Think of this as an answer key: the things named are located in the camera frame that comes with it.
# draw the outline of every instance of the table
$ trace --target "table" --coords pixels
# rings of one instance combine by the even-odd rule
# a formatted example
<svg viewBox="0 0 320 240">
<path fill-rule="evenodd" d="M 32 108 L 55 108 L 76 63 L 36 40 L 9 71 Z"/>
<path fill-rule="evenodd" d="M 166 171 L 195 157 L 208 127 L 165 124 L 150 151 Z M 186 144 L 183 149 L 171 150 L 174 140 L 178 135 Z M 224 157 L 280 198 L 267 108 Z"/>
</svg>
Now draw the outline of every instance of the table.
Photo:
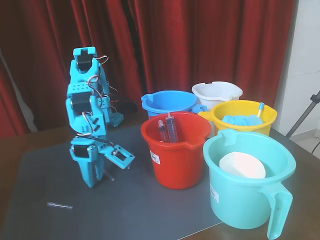
<svg viewBox="0 0 320 240">
<path fill-rule="evenodd" d="M 148 119 L 145 112 L 124 117 L 120 128 L 141 124 Z M 278 239 L 317 240 L 320 236 L 320 160 L 274 129 L 270 136 L 283 144 L 294 156 L 296 171 L 284 181 L 293 195 L 293 203 L 282 235 Z M 0 139 L 0 228 L 2 229 L 12 188 L 15 184 L 20 159 L 28 151 L 70 141 L 69 127 Z M 267 239 L 268 223 L 252 230 L 241 230 L 224 223 L 186 237 L 186 240 L 257 240 Z"/>
</svg>

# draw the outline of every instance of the bucket label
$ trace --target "bucket label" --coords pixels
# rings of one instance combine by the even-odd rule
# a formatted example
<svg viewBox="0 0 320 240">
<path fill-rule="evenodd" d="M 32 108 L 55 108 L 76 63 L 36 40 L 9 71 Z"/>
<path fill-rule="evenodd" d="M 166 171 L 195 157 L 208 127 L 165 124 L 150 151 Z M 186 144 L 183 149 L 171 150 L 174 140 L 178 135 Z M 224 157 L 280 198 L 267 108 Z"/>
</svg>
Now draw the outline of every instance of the bucket label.
<svg viewBox="0 0 320 240">
<path fill-rule="evenodd" d="M 210 192 L 211 196 L 214 198 L 214 200 L 219 203 L 219 194 L 214 190 L 214 188 L 210 184 Z"/>
<path fill-rule="evenodd" d="M 151 158 L 156 164 L 160 164 L 160 158 L 158 155 L 154 154 L 152 151 L 150 151 Z"/>
</svg>

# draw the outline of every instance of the teal bucket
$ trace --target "teal bucket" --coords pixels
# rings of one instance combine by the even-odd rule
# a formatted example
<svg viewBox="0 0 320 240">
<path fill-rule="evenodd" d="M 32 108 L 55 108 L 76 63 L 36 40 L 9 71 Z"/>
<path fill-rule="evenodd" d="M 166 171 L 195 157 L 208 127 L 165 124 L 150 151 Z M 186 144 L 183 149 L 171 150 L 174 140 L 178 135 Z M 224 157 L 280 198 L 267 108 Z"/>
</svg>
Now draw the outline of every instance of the teal bucket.
<svg viewBox="0 0 320 240">
<path fill-rule="evenodd" d="M 266 177 L 245 178 L 223 171 L 219 161 L 232 152 L 259 159 Z M 293 200 L 292 194 L 281 184 L 296 169 L 291 153 L 264 134 L 224 129 L 205 142 L 203 155 L 209 166 L 210 202 L 214 214 L 238 229 L 257 228 L 270 217 L 267 237 L 278 238 Z"/>
</svg>

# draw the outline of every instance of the red bucket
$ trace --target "red bucket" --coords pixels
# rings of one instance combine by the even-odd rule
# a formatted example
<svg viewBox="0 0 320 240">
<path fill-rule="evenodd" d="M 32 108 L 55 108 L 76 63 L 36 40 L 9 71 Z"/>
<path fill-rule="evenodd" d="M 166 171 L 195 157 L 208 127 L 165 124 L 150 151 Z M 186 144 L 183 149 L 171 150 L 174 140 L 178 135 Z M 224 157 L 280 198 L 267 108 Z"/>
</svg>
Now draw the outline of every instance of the red bucket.
<svg viewBox="0 0 320 240">
<path fill-rule="evenodd" d="M 152 117 L 142 124 L 141 132 L 150 149 L 156 179 L 170 189 L 186 189 L 197 184 L 203 174 L 203 146 L 211 133 L 210 123 L 187 112 L 171 112 L 179 142 L 160 141 L 158 121 L 166 122 L 167 114 Z"/>
</svg>

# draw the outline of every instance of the black stand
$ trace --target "black stand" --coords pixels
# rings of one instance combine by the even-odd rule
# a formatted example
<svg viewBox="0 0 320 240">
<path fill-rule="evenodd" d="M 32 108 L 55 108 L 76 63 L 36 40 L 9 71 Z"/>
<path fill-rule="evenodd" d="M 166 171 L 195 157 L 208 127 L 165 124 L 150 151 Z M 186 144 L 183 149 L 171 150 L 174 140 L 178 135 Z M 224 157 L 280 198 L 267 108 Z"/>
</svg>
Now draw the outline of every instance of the black stand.
<svg viewBox="0 0 320 240">
<path fill-rule="evenodd" d="M 287 138 L 290 138 L 292 134 L 297 130 L 297 128 L 302 124 L 302 122 L 306 119 L 306 117 L 309 115 L 309 113 L 314 109 L 314 107 L 320 103 L 320 91 L 317 95 L 312 95 L 310 98 L 312 103 L 308 106 L 308 108 L 304 111 L 304 113 L 301 115 L 301 117 L 296 121 L 296 123 L 293 125 L 293 127 L 290 129 L 290 131 L 285 135 Z"/>
</svg>

